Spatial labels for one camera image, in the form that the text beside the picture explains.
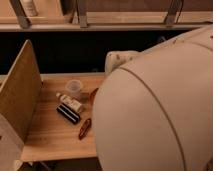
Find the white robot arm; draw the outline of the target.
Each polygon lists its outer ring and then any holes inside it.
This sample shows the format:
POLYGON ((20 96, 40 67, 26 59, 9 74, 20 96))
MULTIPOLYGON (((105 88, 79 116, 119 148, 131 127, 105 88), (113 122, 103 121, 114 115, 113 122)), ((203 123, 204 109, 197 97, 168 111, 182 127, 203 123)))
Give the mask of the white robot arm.
POLYGON ((213 25, 110 73, 92 128, 103 171, 213 171, 213 25))

